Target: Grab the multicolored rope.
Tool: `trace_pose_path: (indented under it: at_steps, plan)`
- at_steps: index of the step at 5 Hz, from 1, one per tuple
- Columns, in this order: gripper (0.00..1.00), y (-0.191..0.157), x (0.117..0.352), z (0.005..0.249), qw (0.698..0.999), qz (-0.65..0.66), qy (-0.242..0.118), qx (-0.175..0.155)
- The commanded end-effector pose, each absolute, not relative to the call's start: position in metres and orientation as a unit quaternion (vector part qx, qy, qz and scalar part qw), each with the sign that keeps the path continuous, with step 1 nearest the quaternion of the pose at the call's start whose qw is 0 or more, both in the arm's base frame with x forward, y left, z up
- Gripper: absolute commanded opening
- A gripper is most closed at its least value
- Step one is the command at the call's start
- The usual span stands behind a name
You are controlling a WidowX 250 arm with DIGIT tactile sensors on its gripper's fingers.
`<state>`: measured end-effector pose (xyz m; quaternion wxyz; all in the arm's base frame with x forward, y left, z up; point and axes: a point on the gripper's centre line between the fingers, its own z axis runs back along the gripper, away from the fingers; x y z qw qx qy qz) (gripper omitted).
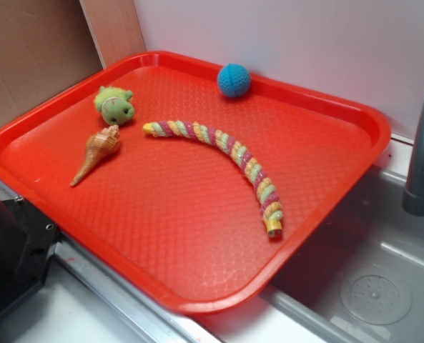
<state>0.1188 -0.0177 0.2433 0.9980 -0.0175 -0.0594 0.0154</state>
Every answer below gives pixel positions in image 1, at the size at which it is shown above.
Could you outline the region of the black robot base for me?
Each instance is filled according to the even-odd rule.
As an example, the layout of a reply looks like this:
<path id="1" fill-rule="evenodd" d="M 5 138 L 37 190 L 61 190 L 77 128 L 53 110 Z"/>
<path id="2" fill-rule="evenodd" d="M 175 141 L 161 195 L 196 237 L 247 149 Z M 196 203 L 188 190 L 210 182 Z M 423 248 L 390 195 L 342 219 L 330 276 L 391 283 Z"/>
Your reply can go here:
<path id="1" fill-rule="evenodd" d="M 28 200 L 0 200 L 0 319 L 44 286 L 56 237 Z"/>

